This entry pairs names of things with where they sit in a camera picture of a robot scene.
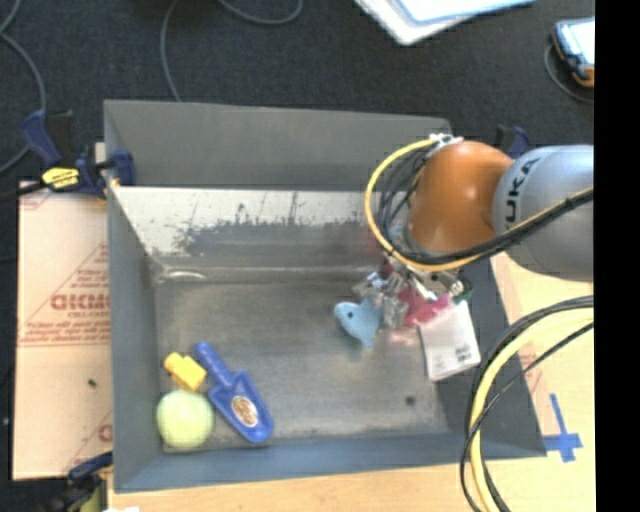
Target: black floor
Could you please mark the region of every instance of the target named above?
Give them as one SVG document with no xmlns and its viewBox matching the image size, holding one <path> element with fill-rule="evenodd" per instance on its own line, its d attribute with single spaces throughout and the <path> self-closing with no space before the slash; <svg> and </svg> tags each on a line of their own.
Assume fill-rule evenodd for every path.
<svg viewBox="0 0 640 512">
<path fill-rule="evenodd" d="M 0 0 L 0 169 L 23 147 L 20 121 L 40 105 L 30 68 L 7 36 L 37 65 L 49 111 L 73 110 L 78 150 L 102 138 L 105 98 L 174 100 L 159 54 L 173 0 L 24 0 L 5 27 L 14 1 Z M 295 2 L 235 5 L 282 16 Z M 593 0 L 536 0 L 401 47 L 353 0 L 306 0 L 301 15 L 279 27 L 240 20 L 215 0 L 181 0 L 167 56 L 187 100 L 434 115 L 447 118 L 456 135 L 484 142 L 507 124 L 524 128 L 538 145 L 593 143 L 593 105 L 552 82 L 544 54 L 554 22 L 594 13 Z M 560 79 L 592 100 L 550 57 Z M 37 175 L 39 165 L 28 154 L 0 171 L 0 194 L 18 177 Z M 16 220 L 15 202 L 1 202 L 0 510 L 10 512 L 29 510 L 63 485 L 10 481 Z"/>
</svg>

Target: yellow ball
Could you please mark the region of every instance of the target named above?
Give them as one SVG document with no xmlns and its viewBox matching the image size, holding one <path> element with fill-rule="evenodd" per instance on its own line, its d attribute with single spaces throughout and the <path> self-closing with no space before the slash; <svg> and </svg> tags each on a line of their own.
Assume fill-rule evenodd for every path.
<svg viewBox="0 0 640 512">
<path fill-rule="evenodd" d="M 191 450 L 201 446 L 211 435 L 213 408 L 200 393 L 178 389 L 160 399 L 156 421 L 162 439 L 169 446 Z"/>
</svg>

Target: toy shovel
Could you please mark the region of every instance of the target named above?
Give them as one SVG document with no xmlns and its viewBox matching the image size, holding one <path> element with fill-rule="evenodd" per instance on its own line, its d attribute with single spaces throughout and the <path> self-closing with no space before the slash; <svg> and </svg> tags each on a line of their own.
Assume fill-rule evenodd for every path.
<svg viewBox="0 0 640 512">
<path fill-rule="evenodd" d="M 214 386 L 207 392 L 207 397 L 229 424 L 252 443 L 268 439 L 273 431 L 273 420 L 249 374 L 244 370 L 230 372 L 206 341 L 195 346 L 194 355 L 207 370 Z"/>
</svg>

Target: blue tape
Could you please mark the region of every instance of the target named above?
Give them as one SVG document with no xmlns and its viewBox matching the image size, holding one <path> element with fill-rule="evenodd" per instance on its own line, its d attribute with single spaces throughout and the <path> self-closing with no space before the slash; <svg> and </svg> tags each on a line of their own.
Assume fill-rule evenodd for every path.
<svg viewBox="0 0 640 512">
<path fill-rule="evenodd" d="M 580 441 L 580 436 L 578 434 L 569 434 L 567 432 L 567 427 L 564 423 L 564 419 L 562 418 L 562 413 L 560 412 L 558 397 L 554 393 L 551 393 L 550 398 L 553 411 L 556 414 L 556 419 L 560 426 L 560 433 L 553 436 L 543 436 L 542 441 L 544 442 L 544 446 L 547 451 L 558 450 L 560 452 L 562 462 L 573 462 L 576 460 L 573 450 L 576 448 L 582 448 L 582 441 Z"/>
</svg>

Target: white label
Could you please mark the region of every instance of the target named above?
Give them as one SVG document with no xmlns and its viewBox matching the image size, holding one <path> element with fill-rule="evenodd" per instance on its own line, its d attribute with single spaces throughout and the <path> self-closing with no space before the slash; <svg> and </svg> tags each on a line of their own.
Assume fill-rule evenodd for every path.
<svg viewBox="0 0 640 512">
<path fill-rule="evenodd" d="M 438 381 L 480 363 L 481 355 L 466 301 L 420 325 L 429 379 Z"/>
</svg>

